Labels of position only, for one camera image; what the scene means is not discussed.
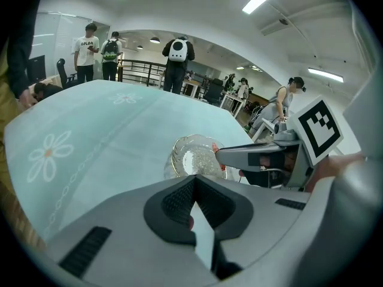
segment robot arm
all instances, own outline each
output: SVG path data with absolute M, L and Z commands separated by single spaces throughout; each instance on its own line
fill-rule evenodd
M 215 153 L 220 164 L 241 169 L 251 185 L 304 189 L 316 165 L 343 139 L 330 107 L 321 96 L 287 122 L 276 125 L 263 122 L 274 132 L 273 142 L 223 148 Z

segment chair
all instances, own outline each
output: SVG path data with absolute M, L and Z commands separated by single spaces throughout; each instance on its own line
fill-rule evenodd
M 70 77 L 66 75 L 64 65 L 65 59 L 59 59 L 59 61 L 57 62 L 57 70 L 59 71 L 61 85 L 63 89 L 67 89 L 77 85 L 77 80 L 75 80 L 74 78 L 76 74 L 71 74 Z
M 223 91 L 223 81 L 214 79 L 209 86 L 208 92 L 203 98 L 211 105 L 218 106 L 220 104 L 220 96 Z

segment man in white t-shirt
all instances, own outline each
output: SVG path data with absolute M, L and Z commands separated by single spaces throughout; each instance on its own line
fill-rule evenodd
M 112 38 L 106 40 L 101 46 L 102 77 L 104 80 L 115 81 L 117 73 L 117 57 L 122 54 L 122 43 L 118 40 L 120 34 L 112 33 Z
M 94 36 L 97 26 L 89 23 L 85 27 L 85 36 L 80 37 L 75 45 L 74 68 L 77 71 L 77 83 L 82 84 L 93 80 L 93 64 L 95 53 L 99 50 L 99 40 Z

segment flower pattern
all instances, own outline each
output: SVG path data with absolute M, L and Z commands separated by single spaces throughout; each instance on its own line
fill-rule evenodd
M 127 103 L 136 103 L 137 100 L 142 99 L 142 97 L 136 96 L 135 93 L 128 93 L 128 94 L 123 94 L 123 93 L 118 93 L 116 96 L 110 97 L 110 100 L 114 100 L 114 104 L 121 104 L 124 102 Z
M 56 139 L 54 134 L 45 137 L 42 148 L 35 149 L 29 154 L 29 161 L 34 161 L 27 175 L 27 182 L 33 182 L 42 171 L 42 178 L 46 182 L 50 182 L 56 176 L 57 166 L 55 158 L 63 158 L 70 155 L 74 147 L 72 145 L 63 144 L 71 135 L 71 131 L 62 133 Z

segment person's hand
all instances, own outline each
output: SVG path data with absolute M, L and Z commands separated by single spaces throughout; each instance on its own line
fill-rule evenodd
M 25 108 L 30 108 L 32 107 L 33 105 L 35 105 L 37 103 L 37 100 L 32 97 L 29 89 L 26 89 L 24 90 L 20 97 L 19 97 L 19 100 L 20 100 L 20 103 L 25 107 Z

